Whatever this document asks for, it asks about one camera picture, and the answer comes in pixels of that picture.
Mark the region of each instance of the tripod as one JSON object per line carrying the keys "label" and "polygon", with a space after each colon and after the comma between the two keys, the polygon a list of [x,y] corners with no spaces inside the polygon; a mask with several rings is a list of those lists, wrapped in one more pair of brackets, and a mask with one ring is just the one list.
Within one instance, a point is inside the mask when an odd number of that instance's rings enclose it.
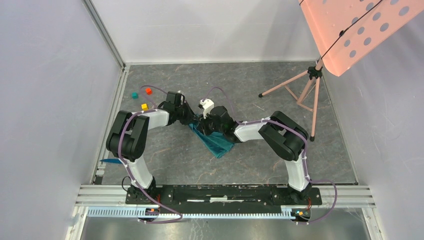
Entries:
{"label": "tripod", "polygon": [[[324,62],[322,59],[319,59],[319,61],[316,63],[316,66],[311,66],[308,67],[306,71],[300,73],[299,75],[296,75],[292,78],[290,78],[289,80],[267,90],[264,91],[263,93],[259,94],[259,97],[262,98],[263,96],[271,93],[274,90],[277,90],[281,87],[285,87],[285,89],[287,89],[287,91],[294,97],[294,99],[296,99],[296,103],[301,106],[302,108],[311,111],[312,112],[312,131],[310,134],[310,140],[311,142],[313,142],[315,140],[315,125],[317,123],[317,109],[318,109],[318,93],[320,90],[320,79],[323,77],[323,73],[322,73],[322,69],[323,69],[323,65]],[[309,74],[309,81],[307,81],[302,93],[300,94],[299,97],[296,96],[296,94],[290,90],[290,88],[287,86],[287,84],[293,82],[296,79],[299,79],[305,75]],[[315,78],[315,99],[313,101],[313,109],[311,109],[310,107],[307,107],[305,105],[303,105],[303,101],[305,100],[306,96],[309,94],[309,89],[311,88],[312,84],[314,83],[314,78]]]}

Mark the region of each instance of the hole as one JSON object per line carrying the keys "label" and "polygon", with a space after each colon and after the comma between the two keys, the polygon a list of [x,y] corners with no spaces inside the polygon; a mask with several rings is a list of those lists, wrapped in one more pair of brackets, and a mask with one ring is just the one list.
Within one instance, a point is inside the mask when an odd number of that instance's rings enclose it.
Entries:
{"label": "hole", "polygon": [[359,34],[359,35],[361,35],[364,31],[365,31],[365,27],[361,26],[361,27],[358,29],[358,34]]}
{"label": "hole", "polygon": [[349,57],[353,58],[353,57],[355,57],[356,54],[357,54],[357,51],[352,50],[349,54]]}
{"label": "hole", "polygon": [[402,7],[402,9],[399,11],[399,16],[403,16],[403,15],[407,14],[409,12],[409,10],[410,10],[409,6]]}
{"label": "hole", "polygon": [[381,17],[381,13],[377,12],[376,14],[374,14],[374,16],[372,16],[372,20],[377,21],[380,17]]}
{"label": "hole", "polygon": [[369,10],[371,10],[372,8],[374,7],[374,3],[373,2],[370,2],[370,3],[368,3],[368,5],[366,6],[366,10],[367,11],[369,11]]}
{"label": "hole", "polygon": [[383,25],[381,25],[381,27],[380,27],[380,32],[384,32],[388,28],[389,28],[389,24],[387,22],[386,23],[383,23]]}

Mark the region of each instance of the tripod clamp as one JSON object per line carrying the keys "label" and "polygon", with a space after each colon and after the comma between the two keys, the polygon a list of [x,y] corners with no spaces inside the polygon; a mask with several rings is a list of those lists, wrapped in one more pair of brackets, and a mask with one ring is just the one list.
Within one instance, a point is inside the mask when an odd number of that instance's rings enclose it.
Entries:
{"label": "tripod clamp", "polygon": [[315,66],[310,66],[307,68],[307,73],[309,74],[309,80],[312,80],[312,78],[322,78],[323,77],[323,68],[321,67],[319,70],[315,68]]}

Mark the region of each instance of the yellow cube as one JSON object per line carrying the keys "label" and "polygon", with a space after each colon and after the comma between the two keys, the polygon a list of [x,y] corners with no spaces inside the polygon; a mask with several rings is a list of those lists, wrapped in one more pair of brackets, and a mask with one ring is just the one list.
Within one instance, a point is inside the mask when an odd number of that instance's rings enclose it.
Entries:
{"label": "yellow cube", "polygon": [[146,103],[144,103],[144,104],[142,104],[142,105],[141,105],[141,109],[142,109],[143,111],[147,111],[147,110],[149,110],[149,107],[147,107],[147,104],[146,104]]}

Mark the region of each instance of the round hole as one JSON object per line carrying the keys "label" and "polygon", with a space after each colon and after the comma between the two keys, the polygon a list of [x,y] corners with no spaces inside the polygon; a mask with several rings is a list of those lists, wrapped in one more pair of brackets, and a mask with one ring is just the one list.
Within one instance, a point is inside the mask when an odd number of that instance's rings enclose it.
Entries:
{"label": "round hole", "polygon": [[382,14],[380,12],[376,12],[374,16],[372,16],[372,20],[377,21],[381,16]]}
{"label": "round hole", "polygon": [[402,7],[402,9],[399,11],[399,16],[403,16],[403,15],[407,14],[409,12],[409,10],[410,10],[409,6]]}
{"label": "round hole", "polygon": [[353,58],[353,57],[355,57],[356,54],[357,54],[357,51],[352,50],[349,54],[349,57]]}
{"label": "round hole", "polygon": [[365,46],[367,46],[368,44],[370,44],[371,43],[371,37],[367,37],[367,38],[365,38],[365,40],[363,41],[363,44],[365,45]]}
{"label": "round hole", "polygon": [[389,24],[387,22],[386,23],[383,23],[383,25],[381,25],[381,27],[380,27],[380,32],[384,32],[388,28],[389,28]]}
{"label": "round hole", "polygon": [[369,10],[371,10],[372,8],[374,7],[374,3],[373,2],[370,2],[370,3],[368,3],[368,5],[366,6],[366,10],[367,11],[369,11]]}
{"label": "round hole", "polygon": [[365,27],[361,26],[361,27],[358,29],[358,34],[359,34],[359,35],[361,35],[364,31],[365,31]]}

